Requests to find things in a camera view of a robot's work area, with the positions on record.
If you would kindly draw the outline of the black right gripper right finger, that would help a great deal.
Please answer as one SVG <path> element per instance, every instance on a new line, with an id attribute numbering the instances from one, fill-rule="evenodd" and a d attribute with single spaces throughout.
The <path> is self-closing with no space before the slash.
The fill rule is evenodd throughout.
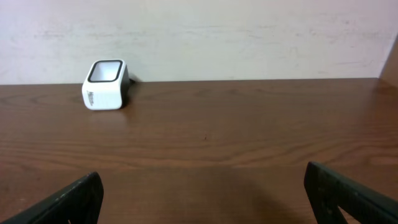
<path id="1" fill-rule="evenodd" d="M 344 210 L 360 223 L 397 224 L 397 201 L 317 162 L 309 162 L 304 187 L 318 223 L 346 223 Z"/>

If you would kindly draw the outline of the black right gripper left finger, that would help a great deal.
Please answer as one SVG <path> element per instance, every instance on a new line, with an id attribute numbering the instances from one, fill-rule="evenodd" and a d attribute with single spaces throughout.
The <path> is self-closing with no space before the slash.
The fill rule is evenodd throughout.
<path id="1" fill-rule="evenodd" d="M 3 224 L 96 224 L 104 188 L 97 172 L 90 172 Z"/>

